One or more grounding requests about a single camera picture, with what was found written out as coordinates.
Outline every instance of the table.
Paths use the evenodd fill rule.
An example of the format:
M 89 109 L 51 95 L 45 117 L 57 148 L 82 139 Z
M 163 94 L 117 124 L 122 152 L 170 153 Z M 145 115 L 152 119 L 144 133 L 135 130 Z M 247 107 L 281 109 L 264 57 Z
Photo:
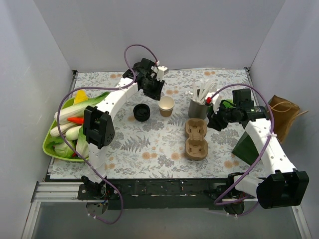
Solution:
M 123 72 L 79 73 L 75 88 L 84 86 L 113 87 Z M 244 172 L 248 164 L 231 154 L 238 139 L 244 132 L 241 125 L 229 124 L 217 132 L 211 128 L 205 139 L 208 142 L 208 156 L 203 161 L 185 158 L 186 136 L 184 132 L 189 98 L 186 91 L 192 89 L 192 80 L 210 78 L 217 88 L 233 84 L 249 84 L 245 70 L 172 70 L 165 75 L 162 95 L 174 98 L 175 107 L 171 117 L 160 115 L 158 102 L 138 92 L 119 110 L 114 118 L 115 138 L 108 146 L 105 156 L 108 178 L 221 178 L 232 172 Z M 221 92 L 223 99 L 232 98 L 234 87 Z M 96 97 L 99 90 L 86 90 L 88 97 Z M 138 122 L 133 116 L 135 105 L 144 103 L 151 109 L 146 122 Z M 87 172 L 84 163 L 54 159 L 50 179 L 80 179 Z M 263 177 L 260 162 L 251 173 Z

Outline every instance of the paper cup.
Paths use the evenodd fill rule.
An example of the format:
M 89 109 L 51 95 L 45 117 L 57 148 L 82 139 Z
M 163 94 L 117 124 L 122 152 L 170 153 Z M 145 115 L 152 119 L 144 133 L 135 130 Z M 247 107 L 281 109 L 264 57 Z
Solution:
M 159 101 L 159 112 L 164 117 L 169 117 L 173 112 L 175 101 L 172 97 L 163 96 Z

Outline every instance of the green basket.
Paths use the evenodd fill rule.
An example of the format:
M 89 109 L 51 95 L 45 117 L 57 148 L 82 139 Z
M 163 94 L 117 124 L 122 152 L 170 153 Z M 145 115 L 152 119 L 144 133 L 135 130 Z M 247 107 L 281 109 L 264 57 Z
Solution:
M 74 102 L 74 98 L 71 98 L 71 99 L 68 99 L 62 109 L 64 108 L 67 108 L 69 106 L 72 106 L 73 105 L 73 102 Z M 83 162 L 83 159 L 80 159 L 80 158 L 63 158 L 63 157 L 60 157 L 56 154 L 56 152 L 54 151 L 54 149 L 52 147 L 48 147 L 48 143 L 49 143 L 49 139 L 52 138 L 52 136 L 50 135 L 50 130 L 53 129 L 54 127 L 56 127 L 57 123 L 56 121 L 54 120 L 48 133 L 46 134 L 46 137 L 44 139 L 44 142 L 43 142 L 43 145 L 42 145 L 42 149 L 43 149 L 43 152 L 51 157 L 54 157 L 54 158 L 58 158 L 58 159 L 62 159 L 62 160 L 66 160 L 66 161 L 71 161 L 71 162 Z

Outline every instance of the vegetable leaf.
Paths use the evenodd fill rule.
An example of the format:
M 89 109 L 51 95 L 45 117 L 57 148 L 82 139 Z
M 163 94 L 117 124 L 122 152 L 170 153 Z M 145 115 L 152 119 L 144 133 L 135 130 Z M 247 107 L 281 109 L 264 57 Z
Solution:
M 98 97 L 88 99 L 86 101 L 82 101 L 80 103 L 77 103 L 75 105 L 69 106 L 67 108 L 64 108 L 60 111 L 60 124 L 65 124 L 68 122 L 68 118 L 73 118 L 73 117 L 83 117 L 84 116 L 84 110 L 87 106 L 92 106 L 94 107 L 96 104 L 101 102 L 109 92 L 104 92 Z M 54 114 L 54 119 L 57 120 L 58 113 L 56 112 Z
M 49 140 L 48 140 L 48 144 L 46 145 L 47 147 L 53 147 L 55 146 L 56 144 L 59 144 L 59 143 L 63 143 L 63 139 L 59 136 L 59 137 L 51 137 Z
M 68 143 L 74 148 L 75 145 L 73 142 L 68 141 Z M 56 145 L 54 151 L 57 155 L 65 158 L 70 158 L 73 154 L 73 150 L 65 142 Z

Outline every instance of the gray floor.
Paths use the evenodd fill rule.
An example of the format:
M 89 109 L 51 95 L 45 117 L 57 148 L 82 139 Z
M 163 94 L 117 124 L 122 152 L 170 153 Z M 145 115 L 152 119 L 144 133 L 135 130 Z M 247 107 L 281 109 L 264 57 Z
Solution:
M 115 218 L 117 211 L 103 217 Z M 214 215 L 205 209 L 125 210 L 115 225 L 87 216 L 85 203 L 41 204 L 34 239 L 298 239 L 291 208 L 264 210 L 260 206 L 242 218 Z

